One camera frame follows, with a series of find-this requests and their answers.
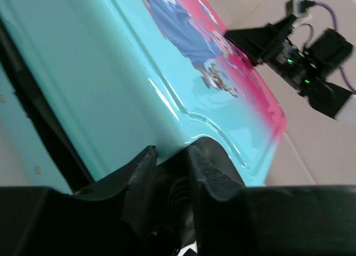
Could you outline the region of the pink and teal kids suitcase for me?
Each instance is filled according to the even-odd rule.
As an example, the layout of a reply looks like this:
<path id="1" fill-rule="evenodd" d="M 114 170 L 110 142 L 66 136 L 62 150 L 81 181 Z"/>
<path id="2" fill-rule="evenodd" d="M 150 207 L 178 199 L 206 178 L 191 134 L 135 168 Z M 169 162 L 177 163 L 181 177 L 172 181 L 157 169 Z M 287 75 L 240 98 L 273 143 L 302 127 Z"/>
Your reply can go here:
<path id="1" fill-rule="evenodd" d="M 263 185 L 286 119 L 225 30 L 207 0 L 1 0 L 1 157 L 73 193 L 201 142 Z"/>

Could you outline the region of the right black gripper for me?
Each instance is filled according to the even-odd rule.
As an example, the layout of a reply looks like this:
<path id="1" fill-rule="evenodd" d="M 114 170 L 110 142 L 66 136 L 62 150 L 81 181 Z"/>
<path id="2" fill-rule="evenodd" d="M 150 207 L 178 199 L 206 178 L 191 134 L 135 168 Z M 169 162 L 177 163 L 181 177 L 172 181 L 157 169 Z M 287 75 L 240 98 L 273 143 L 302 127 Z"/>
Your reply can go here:
<path id="1" fill-rule="evenodd" d="M 316 73 L 316 67 L 305 50 L 292 43 L 289 36 L 295 27 L 283 38 L 271 58 L 265 63 L 286 81 L 293 89 L 307 89 Z M 238 48 L 253 66 L 264 63 L 267 48 L 274 39 L 270 26 L 259 28 L 229 29 L 224 37 Z"/>

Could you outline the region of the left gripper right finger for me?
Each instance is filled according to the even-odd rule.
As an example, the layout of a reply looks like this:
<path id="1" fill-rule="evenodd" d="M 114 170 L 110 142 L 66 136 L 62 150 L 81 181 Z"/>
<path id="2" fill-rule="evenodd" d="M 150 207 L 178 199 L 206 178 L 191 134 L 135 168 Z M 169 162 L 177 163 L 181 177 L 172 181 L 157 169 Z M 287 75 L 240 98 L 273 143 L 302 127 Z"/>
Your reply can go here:
<path id="1" fill-rule="evenodd" d="M 355 254 L 355 186 L 247 187 L 188 153 L 198 255 Z"/>

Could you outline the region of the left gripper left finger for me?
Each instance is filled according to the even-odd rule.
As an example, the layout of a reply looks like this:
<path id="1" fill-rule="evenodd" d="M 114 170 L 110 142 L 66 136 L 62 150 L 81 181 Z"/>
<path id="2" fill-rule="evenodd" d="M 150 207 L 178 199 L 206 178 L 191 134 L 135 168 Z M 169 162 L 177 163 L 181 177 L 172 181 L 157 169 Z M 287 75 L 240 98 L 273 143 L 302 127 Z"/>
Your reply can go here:
<path id="1" fill-rule="evenodd" d="M 156 172 L 148 146 L 74 195 L 1 188 L 2 255 L 145 255 Z"/>

